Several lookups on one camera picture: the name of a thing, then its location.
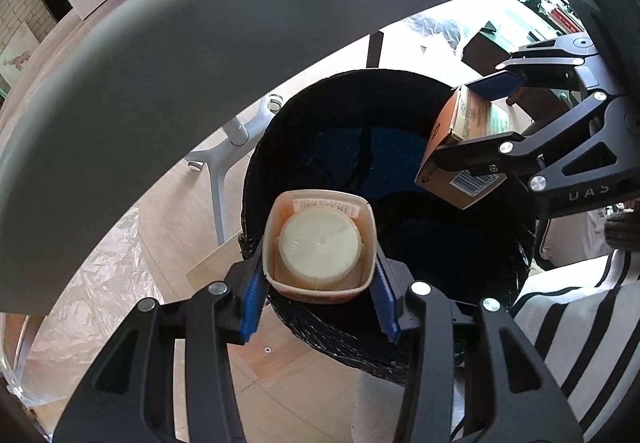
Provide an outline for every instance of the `white chair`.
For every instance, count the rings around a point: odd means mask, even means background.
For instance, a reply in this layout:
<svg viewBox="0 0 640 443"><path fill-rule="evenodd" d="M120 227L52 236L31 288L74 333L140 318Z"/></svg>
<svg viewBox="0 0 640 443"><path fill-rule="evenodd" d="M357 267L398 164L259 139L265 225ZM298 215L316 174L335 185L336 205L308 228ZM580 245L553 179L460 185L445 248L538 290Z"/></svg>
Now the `white chair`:
<svg viewBox="0 0 640 443"><path fill-rule="evenodd" d="M226 138L215 147L205 150L192 150L184 158L190 168L201 171L207 164L211 179L211 199L213 201L213 218L216 225L218 245L222 246L228 239L225 225L225 176L226 173L242 157L255 149L264 134L273 115L282 107L283 99L271 94L260 99L260 106L254 118L246 124L235 116L229 120L222 130Z"/></svg>

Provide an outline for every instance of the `black trash bin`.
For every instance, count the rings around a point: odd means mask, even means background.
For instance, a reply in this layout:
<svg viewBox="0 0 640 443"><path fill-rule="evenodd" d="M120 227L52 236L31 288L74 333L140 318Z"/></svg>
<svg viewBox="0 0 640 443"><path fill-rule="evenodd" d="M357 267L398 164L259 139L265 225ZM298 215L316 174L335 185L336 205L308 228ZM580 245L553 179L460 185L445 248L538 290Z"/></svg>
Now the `black trash bin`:
<svg viewBox="0 0 640 443"><path fill-rule="evenodd" d="M451 88L396 70L342 73L300 91L273 118L244 179L241 245L251 257L284 191L322 188L364 197L389 259L449 298L511 304L527 277L535 219L509 178L461 211L414 179ZM293 301L271 290L284 324L340 362L404 384L409 350L380 332L366 291L340 305Z"/></svg>

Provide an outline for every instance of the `striped shirt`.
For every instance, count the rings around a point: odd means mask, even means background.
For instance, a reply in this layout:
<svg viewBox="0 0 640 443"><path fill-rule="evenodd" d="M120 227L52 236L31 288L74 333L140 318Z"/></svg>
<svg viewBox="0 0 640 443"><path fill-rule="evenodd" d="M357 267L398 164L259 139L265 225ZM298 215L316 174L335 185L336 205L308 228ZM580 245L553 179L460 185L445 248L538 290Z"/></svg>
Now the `striped shirt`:
<svg viewBox="0 0 640 443"><path fill-rule="evenodd" d="M589 441L640 371L640 253L527 279L511 315L545 360Z"/></svg>

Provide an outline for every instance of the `screw head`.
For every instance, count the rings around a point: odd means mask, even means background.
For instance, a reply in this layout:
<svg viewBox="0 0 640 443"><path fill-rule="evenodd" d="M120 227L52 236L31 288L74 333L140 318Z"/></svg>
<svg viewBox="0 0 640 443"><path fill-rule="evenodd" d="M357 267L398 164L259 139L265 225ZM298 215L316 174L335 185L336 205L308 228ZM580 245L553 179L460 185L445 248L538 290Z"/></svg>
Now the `screw head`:
<svg viewBox="0 0 640 443"><path fill-rule="evenodd" d="M542 192L546 188L546 179L544 176L533 176L529 181L529 188L533 192Z"/></svg>
<svg viewBox="0 0 640 443"><path fill-rule="evenodd" d="M589 37L579 37L574 40L574 46L587 49L593 46L593 41Z"/></svg>
<svg viewBox="0 0 640 443"><path fill-rule="evenodd" d="M482 301L482 307L487 311L495 312L500 309L500 303L495 298L486 298Z"/></svg>
<svg viewBox="0 0 640 443"><path fill-rule="evenodd" d="M508 154L513 150L513 144L511 142L504 142L500 144L498 150L503 154Z"/></svg>
<svg viewBox="0 0 640 443"><path fill-rule="evenodd" d="M226 293L226 290L228 290L229 287L226 285L226 282L217 280L216 282L209 284L207 289L211 295L222 295L223 293Z"/></svg>
<svg viewBox="0 0 640 443"><path fill-rule="evenodd" d="M411 291L414 292L415 295L429 295L431 293L431 286L426 282L417 280L411 285Z"/></svg>
<svg viewBox="0 0 640 443"><path fill-rule="evenodd" d="M147 311L151 311L156 307L156 301L150 297L143 298L140 302L138 302L138 309L143 313Z"/></svg>

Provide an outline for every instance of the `white round lid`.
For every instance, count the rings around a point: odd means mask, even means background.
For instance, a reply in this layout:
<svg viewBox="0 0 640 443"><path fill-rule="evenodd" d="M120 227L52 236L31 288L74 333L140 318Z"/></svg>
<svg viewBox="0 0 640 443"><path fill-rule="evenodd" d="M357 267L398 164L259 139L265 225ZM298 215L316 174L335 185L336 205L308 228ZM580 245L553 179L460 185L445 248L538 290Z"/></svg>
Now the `white round lid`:
<svg viewBox="0 0 640 443"><path fill-rule="evenodd" d="M332 208L293 214L278 239L287 269L310 289L344 279L360 257L360 232L351 218Z"/></svg>

